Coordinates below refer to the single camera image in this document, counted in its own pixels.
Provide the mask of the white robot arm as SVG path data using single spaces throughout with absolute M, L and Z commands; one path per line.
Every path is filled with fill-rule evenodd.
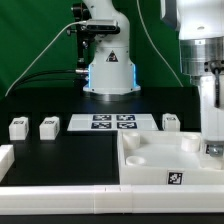
M 91 15 L 84 30 L 96 40 L 84 91 L 102 98 L 138 91 L 128 19 L 112 0 L 82 1 Z M 160 6 L 161 20 L 179 32 L 181 73 L 199 89 L 204 149 L 219 158 L 224 155 L 224 0 L 160 0 Z

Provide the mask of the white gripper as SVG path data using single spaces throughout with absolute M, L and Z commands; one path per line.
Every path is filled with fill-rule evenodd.
M 215 76 L 202 76 L 200 79 L 200 115 L 202 138 L 209 145 L 211 157 L 224 154 L 224 76 L 220 77 L 220 106 L 215 106 Z

